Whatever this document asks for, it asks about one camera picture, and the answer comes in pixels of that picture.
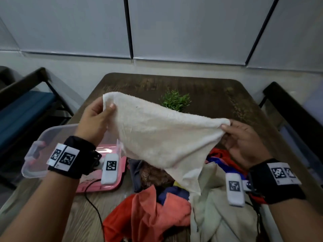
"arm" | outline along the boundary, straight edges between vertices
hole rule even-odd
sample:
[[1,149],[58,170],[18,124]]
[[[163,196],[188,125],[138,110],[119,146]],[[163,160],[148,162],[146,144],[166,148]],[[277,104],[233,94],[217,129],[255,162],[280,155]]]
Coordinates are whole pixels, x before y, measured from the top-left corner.
[[[226,132],[222,143],[246,170],[272,158],[251,126],[231,120],[231,126],[221,128]],[[323,218],[306,200],[288,199],[269,209],[284,242],[322,241]]]
[[[103,99],[98,98],[84,110],[75,136],[97,146],[114,110],[111,105],[103,112]],[[78,185],[79,179],[49,171],[0,242],[61,241]]]

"person's left hand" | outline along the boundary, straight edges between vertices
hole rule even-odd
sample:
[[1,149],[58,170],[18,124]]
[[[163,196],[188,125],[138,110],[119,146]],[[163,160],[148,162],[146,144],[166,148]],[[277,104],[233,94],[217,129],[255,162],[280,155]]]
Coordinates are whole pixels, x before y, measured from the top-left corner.
[[97,98],[85,108],[74,135],[97,147],[103,139],[107,130],[107,122],[115,109],[115,104],[111,104],[103,111],[103,97]]

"blue seat cushion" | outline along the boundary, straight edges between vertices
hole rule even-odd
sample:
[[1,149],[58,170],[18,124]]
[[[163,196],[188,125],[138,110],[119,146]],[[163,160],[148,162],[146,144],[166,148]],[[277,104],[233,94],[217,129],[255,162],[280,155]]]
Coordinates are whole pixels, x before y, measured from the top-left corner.
[[35,121],[52,102],[53,93],[29,91],[0,111],[0,150],[33,121]]

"wristband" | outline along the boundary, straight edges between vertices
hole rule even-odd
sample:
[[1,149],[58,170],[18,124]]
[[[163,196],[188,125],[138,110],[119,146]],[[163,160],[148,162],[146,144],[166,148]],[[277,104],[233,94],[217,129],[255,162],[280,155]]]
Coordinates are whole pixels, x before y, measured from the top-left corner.
[[80,179],[82,174],[88,175],[99,165],[101,154],[95,151],[95,146],[76,136],[70,136],[64,144],[57,144],[47,161],[48,170]]
[[250,168],[251,183],[267,204],[287,199],[306,199],[301,182],[287,163],[270,159]]

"qr code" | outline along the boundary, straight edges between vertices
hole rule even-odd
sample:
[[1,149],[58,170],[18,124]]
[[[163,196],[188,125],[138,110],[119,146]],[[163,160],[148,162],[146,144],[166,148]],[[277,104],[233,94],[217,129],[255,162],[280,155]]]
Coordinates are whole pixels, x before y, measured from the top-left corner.
[[292,170],[290,168],[284,167],[284,169],[289,177],[296,178],[296,176],[294,175],[294,173],[292,172]]
[[115,171],[117,169],[117,162],[116,161],[107,161],[107,171]]
[[59,163],[63,163],[70,166],[73,163],[74,158],[75,158],[75,154],[64,152],[63,156],[59,160]]
[[57,160],[57,158],[59,157],[59,154],[62,152],[62,150],[60,149],[55,149],[54,153],[52,154],[52,156],[50,157],[52,160]]
[[240,192],[240,183],[237,181],[229,181],[229,189],[230,191]]
[[286,177],[282,168],[271,168],[271,171],[273,172],[275,178],[285,178]]

